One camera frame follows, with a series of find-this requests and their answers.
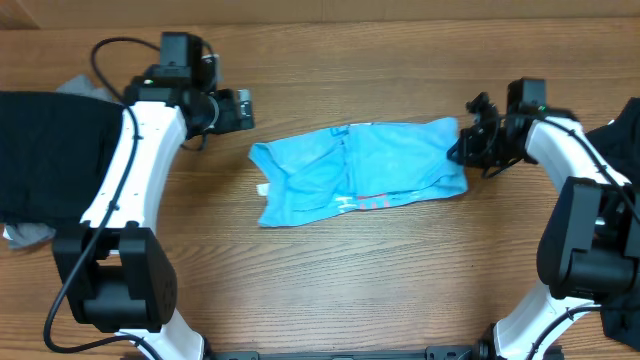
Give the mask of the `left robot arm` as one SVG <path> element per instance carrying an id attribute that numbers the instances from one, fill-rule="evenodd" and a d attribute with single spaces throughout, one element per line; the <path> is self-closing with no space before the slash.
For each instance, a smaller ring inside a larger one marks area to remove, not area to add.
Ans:
<path id="1" fill-rule="evenodd" d="M 177 275 L 156 237 L 177 152 L 192 138 L 252 129 L 250 92 L 219 89 L 219 58 L 202 38 L 165 32 L 159 61 L 116 93 L 121 131 L 109 168 L 77 225 L 57 232 L 62 281 L 52 309 L 126 341 L 148 359 L 210 359 L 207 339 L 177 310 Z"/>

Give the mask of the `light blue printed t-shirt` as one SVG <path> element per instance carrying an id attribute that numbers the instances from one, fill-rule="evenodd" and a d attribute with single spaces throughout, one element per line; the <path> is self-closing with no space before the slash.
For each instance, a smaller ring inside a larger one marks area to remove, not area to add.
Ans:
<path id="1" fill-rule="evenodd" d="M 462 166 L 447 157 L 457 121 L 358 123 L 256 143 L 250 160 L 267 181 L 259 224 L 293 227 L 351 211 L 465 193 Z"/>

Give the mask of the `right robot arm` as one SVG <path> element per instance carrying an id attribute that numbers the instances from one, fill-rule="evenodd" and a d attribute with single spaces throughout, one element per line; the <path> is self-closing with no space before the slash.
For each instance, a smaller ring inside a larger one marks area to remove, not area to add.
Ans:
<path id="1" fill-rule="evenodd" d="M 482 92 L 450 160 L 492 178 L 519 162 L 542 166 L 558 192 L 536 254 L 538 282 L 473 345 L 431 346 L 428 359 L 561 359 L 556 340 L 597 313 L 604 334 L 639 347 L 639 188 L 611 166 L 577 117 L 546 102 L 542 79 L 508 86 L 500 113 Z"/>

